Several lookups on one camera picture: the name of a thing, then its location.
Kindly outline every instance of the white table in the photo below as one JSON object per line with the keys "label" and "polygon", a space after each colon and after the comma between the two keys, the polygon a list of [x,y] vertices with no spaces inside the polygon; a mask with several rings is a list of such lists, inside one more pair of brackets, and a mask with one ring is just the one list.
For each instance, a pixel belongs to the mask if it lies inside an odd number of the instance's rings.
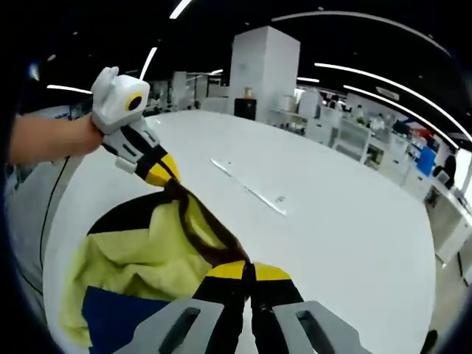
{"label": "white table", "polygon": [[[306,300],[317,300],[358,330],[375,354],[417,354],[434,303],[434,248],[424,206],[358,162],[258,122],[204,111],[158,119],[183,184],[234,235],[253,260],[279,266]],[[267,199],[245,191],[210,159]],[[87,353],[60,329],[69,260],[110,208],[156,189],[118,170],[100,148],[84,158],[52,223],[44,266],[44,304],[52,337],[68,353]],[[246,306],[238,353],[256,353]]]}

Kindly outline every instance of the blue container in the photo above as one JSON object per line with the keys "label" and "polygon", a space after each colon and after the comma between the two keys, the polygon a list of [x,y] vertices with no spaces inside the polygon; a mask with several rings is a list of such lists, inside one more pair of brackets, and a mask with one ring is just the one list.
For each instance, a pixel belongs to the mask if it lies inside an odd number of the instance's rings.
{"label": "blue container", "polygon": [[430,149],[429,147],[425,146],[421,150],[420,158],[416,163],[416,167],[420,170],[425,176],[431,175],[431,171],[433,170],[434,160],[436,159],[436,153]]}

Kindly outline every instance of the black ceiling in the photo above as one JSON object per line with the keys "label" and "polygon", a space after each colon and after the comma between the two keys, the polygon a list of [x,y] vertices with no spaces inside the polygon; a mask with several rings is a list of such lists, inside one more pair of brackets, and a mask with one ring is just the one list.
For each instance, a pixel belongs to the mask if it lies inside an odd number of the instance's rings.
{"label": "black ceiling", "polygon": [[[271,1],[193,0],[176,20],[169,14],[180,0],[133,1],[126,6],[101,1],[93,7],[71,6],[55,16],[41,35],[40,81],[27,86],[22,111],[71,104],[83,95],[46,90],[48,84],[89,89],[104,66],[140,72],[149,50],[158,51],[146,80],[169,78],[174,71],[210,72],[231,65],[232,40],[238,33],[271,25],[301,42],[299,76],[314,77],[323,86],[343,84],[375,92],[377,80],[315,62],[364,70],[394,80],[431,99],[470,131],[471,98],[466,77],[472,69],[466,14],[450,5],[426,0]],[[351,11],[396,21],[430,35],[447,52],[424,38],[391,24],[345,15],[321,15],[272,22],[284,15],[317,11]],[[56,58],[46,59],[55,54]],[[445,131],[457,131],[444,116],[409,94],[400,103]]]}

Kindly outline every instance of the black cable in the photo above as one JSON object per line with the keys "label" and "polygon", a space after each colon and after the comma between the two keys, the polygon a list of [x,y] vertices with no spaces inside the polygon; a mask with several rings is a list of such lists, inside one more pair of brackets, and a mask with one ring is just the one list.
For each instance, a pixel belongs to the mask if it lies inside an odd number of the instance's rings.
{"label": "black cable", "polygon": [[27,276],[24,275],[23,271],[21,270],[20,263],[19,263],[19,261],[18,261],[18,259],[16,258],[15,255],[13,255],[13,259],[15,260],[16,268],[18,269],[18,272],[19,272],[19,274],[21,275],[21,277],[24,279],[24,281],[27,282],[31,288],[35,289],[38,294],[40,294],[41,296],[43,296],[43,292],[42,292],[41,290],[39,290],[38,288],[36,288],[36,287],[32,284],[32,282],[27,278]]}
{"label": "black cable", "polygon": [[44,237],[44,228],[46,227],[46,221],[47,221],[47,215],[49,214],[49,207],[51,206],[51,201],[52,197],[54,195],[54,192],[56,191],[56,188],[59,184],[60,177],[64,173],[64,170],[66,169],[67,163],[70,160],[70,156],[66,157],[66,161],[64,162],[64,166],[62,166],[62,169],[59,172],[58,179],[54,183],[54,187],[52,188],[51,195],[49,196],[49,201],[47,202],[47,207],[46,207],[46,214],[44,216],[44,222],[43,222],[43,227],[41,228],[41,238],[39,240],[39,263],[41,264],[41,270],[43,270],[44,265],[43,265],[43,237]]}
{"label": "black cable", "polygon": [[464,279],[464,270],[462,269],[462,258],[460,257],[460,252],[457,253],[457,262],[459,263],[459,273],[462,281],[464,282],[465,286],[469,287],[469,283],[467,280]]}

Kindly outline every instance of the yellow towel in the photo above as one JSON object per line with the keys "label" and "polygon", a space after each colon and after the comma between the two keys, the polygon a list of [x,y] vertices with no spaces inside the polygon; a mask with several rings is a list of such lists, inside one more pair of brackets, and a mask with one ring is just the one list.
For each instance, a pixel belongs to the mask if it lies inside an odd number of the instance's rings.
{"label": "yellow towel", "polygon": [[[185,236],[178,203],[157,206],[149,229],[103,232],[84,239],[66,276],[60,315],[62,327],[71,339],[91,346],[87,322],[81,314],[88,286],[167,301],[195,293],[212,266]],[[192,196],[185,219],[202,241],[217,249],[225,248]]]}

